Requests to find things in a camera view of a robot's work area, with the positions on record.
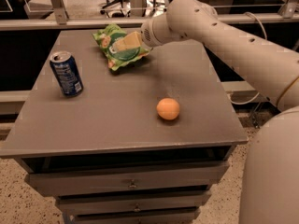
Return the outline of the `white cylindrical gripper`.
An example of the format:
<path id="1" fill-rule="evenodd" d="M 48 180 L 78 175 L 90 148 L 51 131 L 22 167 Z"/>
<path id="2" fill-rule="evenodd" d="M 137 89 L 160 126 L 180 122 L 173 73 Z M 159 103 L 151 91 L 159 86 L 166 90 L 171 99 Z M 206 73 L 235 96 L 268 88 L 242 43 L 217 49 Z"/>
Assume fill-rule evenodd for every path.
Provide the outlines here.
<path id="1" fill-rule="evenodd" d="M 115 41 L 112 47 L 117 52 L 136 49 L 142 45 L 142 40 L 147 46 L 154 48 L 179 41 L 180 36 L 170 29 L 166 14 L 163 14 L 146 20 L 141 26 L 141 34 L 132 32 Z"/>

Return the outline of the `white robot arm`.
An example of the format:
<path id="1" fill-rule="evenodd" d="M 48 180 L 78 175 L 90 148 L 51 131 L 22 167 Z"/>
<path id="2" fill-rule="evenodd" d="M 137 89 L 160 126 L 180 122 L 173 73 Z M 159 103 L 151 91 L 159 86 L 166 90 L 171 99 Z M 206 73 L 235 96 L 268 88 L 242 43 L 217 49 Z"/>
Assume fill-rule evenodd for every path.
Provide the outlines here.
<path id="1" fill-rule="evenodd" d="M 243 78 L 251 101 L 279 113 L 252 138 L 244 164 L 238 224 L 299 224 L 299 54 L 217 18 L 197 0 L 173 0 L 140 22 L 149 47 L 198 41 Z"/>

